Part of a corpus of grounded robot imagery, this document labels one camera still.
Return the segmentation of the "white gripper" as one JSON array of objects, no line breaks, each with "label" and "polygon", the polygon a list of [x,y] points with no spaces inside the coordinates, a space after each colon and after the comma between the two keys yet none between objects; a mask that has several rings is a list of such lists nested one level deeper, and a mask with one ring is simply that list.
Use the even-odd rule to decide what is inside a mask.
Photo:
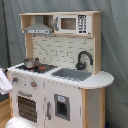
[{"label": "white gripper", "polygon": [[13,90],[13,86],[3,73],[2,69],[0,68],[0,93],[2,95],[10,93]]}]

